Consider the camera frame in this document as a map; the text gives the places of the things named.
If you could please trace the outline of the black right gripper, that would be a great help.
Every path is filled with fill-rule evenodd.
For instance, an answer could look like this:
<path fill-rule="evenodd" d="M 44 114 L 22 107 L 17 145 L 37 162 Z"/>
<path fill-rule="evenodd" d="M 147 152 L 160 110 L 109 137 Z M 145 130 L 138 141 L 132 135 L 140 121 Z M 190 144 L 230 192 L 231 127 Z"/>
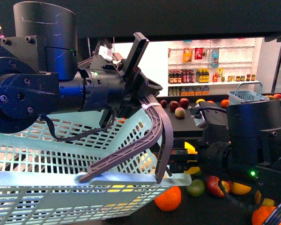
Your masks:
<path fill-rule="evenodd" d="M 195 159 L 199 168 L 210 175 L 228 175 L 231 157 L 228 121 L 226 117 L 212 117 L 203 126 L 202 137 L 197 140 L 197 155 L 188 154 L 184 138 L 175 138 L 170 154 L 170 172 L 183 173 Z"/>

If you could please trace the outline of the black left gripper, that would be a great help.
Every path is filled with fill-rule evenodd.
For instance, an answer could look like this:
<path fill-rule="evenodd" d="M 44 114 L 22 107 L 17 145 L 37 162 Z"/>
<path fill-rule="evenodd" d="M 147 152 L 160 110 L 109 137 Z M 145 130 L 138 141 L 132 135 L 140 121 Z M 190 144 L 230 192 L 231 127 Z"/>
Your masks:
<path fill-rule="evenodd" d="M 133 46 L 126 59 L 119 65 L 99 54 L 98 45 L 90 64 L 93 72 L 93 84 L 98 88 L 92 91 L 100 108 L 111 105 L 117 117 L 131 117 L 139 110 L 139 99 L 152 94 L 154 97 L 162 90 L 161 85 L 148 79 L 138 64 L 149 44 L 149 40 L 140 32 L 133 34 Z"/>

